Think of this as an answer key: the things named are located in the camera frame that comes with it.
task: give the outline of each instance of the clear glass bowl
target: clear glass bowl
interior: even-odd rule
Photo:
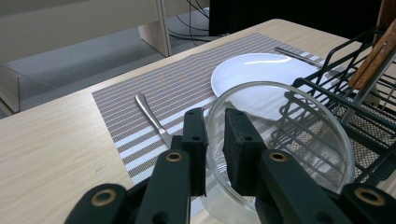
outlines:
[[[225,108],[244,111],[269,149],[288,151],[324,188],[339,193],[353,181],[354,156],[345,133],[317,99],[292,86],[257,81],[224,92],[206,121],[205,209],[223,223],[260,223],[254,198],[242,197],[227,176],[222,152]]]

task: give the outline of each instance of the bowl rim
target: bowl rim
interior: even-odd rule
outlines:
[[[337,193],[341,192],[342,186],[345,184],[351,183],[354,178],[354,168],[355,168],[355,159],[354,159],[354,153],[352,150],[352,146],[349,141],[349,137],[347,136],[346,131],[344,128],[341,126],[340,122],[336,119],[336,117],[330,112],[330,110],[325,107],[321,102],[319,102],[316,98],[313,96],[309,95],[308,93],[301,91],[295,87],[292,87],[290,85],[286,85],[283,83],[278,83],[278,82],[273,82],[273,81],[252,81],[252,82],[246,82],[243,84],[239,84],[235,87],[232,87],[225,91],[222,95],[220,95],[214,102],[214,104],[209,108],[208,114],[207,114],[207,120],[206,120],[206,129],[207,129],[207,134],[210,135],[209,131],[209,124],[213,120],[213,111],[216,111],[218,107],[222,105],[223,99],[226,99],[228,96],[233,94],[236,91],[240,91],[244,88],[247,87],[252,87],[252,86],[269,86],[269,87],[278,87],[278,88],[283,88],[288,91],[295,91],[298,94],[301,94],[303,97],[306,99],[312,101],[315,105],[317,105],[329,118],[330,122],[334,125],[334,128],[337,132],[339,132],[342,142],[346,146],[346,174],[343,176],[342,182],[341,182],[341,188],[337,190]],[[239,195],[231,186],[227,184],[227,181],[222,177],[222,175],[219,172],[219,169],[217,168],[217,165],[215,164],[215,161],[212,157],[210,157],[210,150],[206,152],[206,165],[208,166],[207,168],[209,171],[211,171],[212,175],[215,177],[216,181],[220,182],[221,187],[227,192],[229,196],[234,198],[238,203],[241,203],[244,206],[249,207],[250,209],[255,210],[255,207],[252,203],[248,203],[248,201],[241,195]]]

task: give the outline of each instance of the light wood tabletop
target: light wood tabletop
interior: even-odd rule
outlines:
[[[267,21],[0,120],[0,223],[63,223],[87,190],[104,183],[131,188],[92,93],[254,33],[321,58],[347,41],[292,22]],[[204,211],[191,222],[216,221]]]

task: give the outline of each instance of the drying mat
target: drying mat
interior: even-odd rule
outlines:
[[[210,78],[220,63],[246,53],[276,53],[274,47],[322,61],[271,37],[255,34],[94,92],[94,100],[132,181],[136,184],[149,177],[157,156],[167,149],[135,104],[138,92],[146,95],[153,114],[169,133],[182,134],[184,113],[202,107],[206,115],[216,99]],[[193,200],[191,217],[202,209],[201,201]]]

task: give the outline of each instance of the striped placemat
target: striped placemat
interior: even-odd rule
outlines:
[[[246,53],[277,53],[274,47],[322,61],[271,37],[254,34],[94,92],[94,100],[132,181],[136,184],[149,177],[157,156],[167,149],[135,104],[138,92],[146,95],[153,114],[169,133],[182,134],[184,113],[195,107],[207,112],[216,99],[210,78],[220,63]],[[200,200],[193,200],[191,217],[202,209]]]

